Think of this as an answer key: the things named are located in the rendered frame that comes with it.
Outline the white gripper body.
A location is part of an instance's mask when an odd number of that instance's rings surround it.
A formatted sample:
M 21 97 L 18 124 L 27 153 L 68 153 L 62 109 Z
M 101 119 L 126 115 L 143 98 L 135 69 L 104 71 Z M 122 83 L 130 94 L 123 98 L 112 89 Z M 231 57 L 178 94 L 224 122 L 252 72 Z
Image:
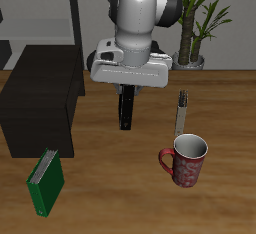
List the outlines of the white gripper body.
M 169 55 L 158 53 L 151 53 L 149 61 L 140 68 L 94 58 L 90 77 L 95 82 L 164 88 L 172 62 Z

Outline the dark wooden cabinet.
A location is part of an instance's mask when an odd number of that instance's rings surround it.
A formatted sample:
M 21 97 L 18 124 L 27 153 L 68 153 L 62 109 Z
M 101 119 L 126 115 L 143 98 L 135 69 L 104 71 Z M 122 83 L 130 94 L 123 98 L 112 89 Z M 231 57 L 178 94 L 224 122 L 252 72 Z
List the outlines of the dark wooden cabinet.
M 52 149 L 72 158 L 71 127 L 84 94 L 78 46 L 26 46 L 0 92 L 0 126 L 11 156 L 37 158 Z

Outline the red patterned mug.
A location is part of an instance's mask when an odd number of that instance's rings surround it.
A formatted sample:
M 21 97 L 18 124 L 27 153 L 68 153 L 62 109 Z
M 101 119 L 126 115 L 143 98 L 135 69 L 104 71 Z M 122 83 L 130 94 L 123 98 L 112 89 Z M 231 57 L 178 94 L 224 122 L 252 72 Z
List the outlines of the red patterned mug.
M 175 138 L 173 148 L 164 148 L 159 152 L 158 160 L 176 185 L 190 188 L 197 182 L 207 152 L 208 145 L 201 137 L 182 134 Z M 164 163 L 165 155 L 172 156 L 171 167 Z

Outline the green book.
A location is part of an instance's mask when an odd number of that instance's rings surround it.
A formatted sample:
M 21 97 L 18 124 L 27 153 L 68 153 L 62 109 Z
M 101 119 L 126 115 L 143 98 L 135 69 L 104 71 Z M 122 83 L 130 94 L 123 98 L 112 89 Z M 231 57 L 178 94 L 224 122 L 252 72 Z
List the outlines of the green book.
M 26 180 L 36 214 L 47 217 L 64 185 L 64 176 L 57 150 L 45 149 Z

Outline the white shelf unit dark frame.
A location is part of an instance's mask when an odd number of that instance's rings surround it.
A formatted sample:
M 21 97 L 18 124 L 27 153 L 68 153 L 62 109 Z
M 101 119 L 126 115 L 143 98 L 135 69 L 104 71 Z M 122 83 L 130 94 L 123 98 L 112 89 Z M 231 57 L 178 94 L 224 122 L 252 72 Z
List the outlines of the white shelf unit dark frame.
M 0 70 L 11 70 L 23 49 L 82 45 L 78 0 L 0 0 Z

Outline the pot plant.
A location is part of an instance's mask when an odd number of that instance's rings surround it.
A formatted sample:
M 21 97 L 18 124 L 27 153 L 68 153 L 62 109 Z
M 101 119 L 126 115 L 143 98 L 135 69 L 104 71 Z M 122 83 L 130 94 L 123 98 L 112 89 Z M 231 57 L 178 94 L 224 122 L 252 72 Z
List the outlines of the pot plant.
M 219 25 L 230 23 L 225 19 L 229 6 L 213 16 L 219 0 L 205 5 L 206 0 L 182 0 L 183 10 L 178 22 L 182 26 L 180 49 L 172 56 L 173 70 L 202 70 L 205 59 L 199 54 L 201 42 L 214 38 L 211 32 Z

